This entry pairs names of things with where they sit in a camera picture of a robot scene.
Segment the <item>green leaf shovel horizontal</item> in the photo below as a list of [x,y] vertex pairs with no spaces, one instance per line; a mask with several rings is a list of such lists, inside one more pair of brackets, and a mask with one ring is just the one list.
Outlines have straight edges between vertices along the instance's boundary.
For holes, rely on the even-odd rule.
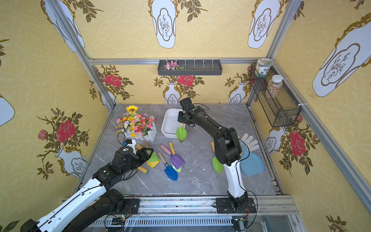
[[185,130],[185,125],[183,123],[181,123],[180,127],[176,130],[176,136],[180,143],[185,141],[187,131]]

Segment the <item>blue metal shovel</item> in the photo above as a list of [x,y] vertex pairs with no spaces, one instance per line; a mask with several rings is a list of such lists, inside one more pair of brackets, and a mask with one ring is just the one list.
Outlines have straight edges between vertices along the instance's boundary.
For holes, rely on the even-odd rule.
[[171,165],[169,165],[169,164],[166,162],[166,160],[164,159],[164,157],[163,157],[163,155],[162,155],[161,152],[158,152],[157,155],[158,155],[158,157],[161,159],[161,161],[162,161],[162,162],[164,163],[164,165],[165,165],[165,170],[164,170],[164,172],[165,172],[165,174],[168,176],[168,178],[169,178],[170,180],[177,181],[177,180],[178,180],[178,174],[177,174],[177,172],[175,171],[175,169],[174,169]]

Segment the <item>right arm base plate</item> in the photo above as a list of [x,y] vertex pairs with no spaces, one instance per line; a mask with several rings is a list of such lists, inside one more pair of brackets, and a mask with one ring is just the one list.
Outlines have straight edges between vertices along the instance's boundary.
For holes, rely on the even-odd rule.
[[253,198],[243,198],[241,201],[236,202],[230,198],[216,198],[212,204],[216,208],[218,214],[254,214],[257,212],[256,204]]

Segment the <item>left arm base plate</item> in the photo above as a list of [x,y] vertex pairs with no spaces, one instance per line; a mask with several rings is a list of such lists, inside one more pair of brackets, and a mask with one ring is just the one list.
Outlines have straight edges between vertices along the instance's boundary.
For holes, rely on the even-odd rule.
[[118,204],[118,208],[114,211],[121,215],[136,215],[140,207],[140,199],[129,198],[124,199]]

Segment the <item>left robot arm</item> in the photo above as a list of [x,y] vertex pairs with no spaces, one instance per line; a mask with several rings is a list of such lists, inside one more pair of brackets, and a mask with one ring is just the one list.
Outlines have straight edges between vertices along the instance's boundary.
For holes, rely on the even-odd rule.
[[114,185],[127,180],[126,174],[133,177],[153,152],[151,148],[120,147],[113,161],[101,167],[72,197],[38,221],[29,219],[20,230],[80,232],[103,215],[124,209],[127,201]]

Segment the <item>purple shovel pink handle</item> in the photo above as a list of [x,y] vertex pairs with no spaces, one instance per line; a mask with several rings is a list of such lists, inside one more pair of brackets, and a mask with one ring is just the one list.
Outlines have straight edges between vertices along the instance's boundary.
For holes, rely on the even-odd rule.
[[183,165],[185,164],[185,161],[179,154],[176,154],[174,144],[172,142],[169,143],[169,147],[170,149],[167,149],[165,145],[160,146],[163,151],[170,155],[172,167],[180,173],[182,171]]

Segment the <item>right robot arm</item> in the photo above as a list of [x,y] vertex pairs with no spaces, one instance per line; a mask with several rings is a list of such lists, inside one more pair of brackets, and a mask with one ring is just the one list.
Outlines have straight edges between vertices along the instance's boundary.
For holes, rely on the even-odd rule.
[[227,128],[208,116],[202,107],[196,107],[189,97],[180,102],[182,112],[178,114],[178,122],[198,125],[214,139],[214,153],[217,160],[224,166],[228,181],[228,197],[236,212],[249,211],[257,213],[258,202],[248,196],[241,177],[240,163],[242,148],[234,128]]

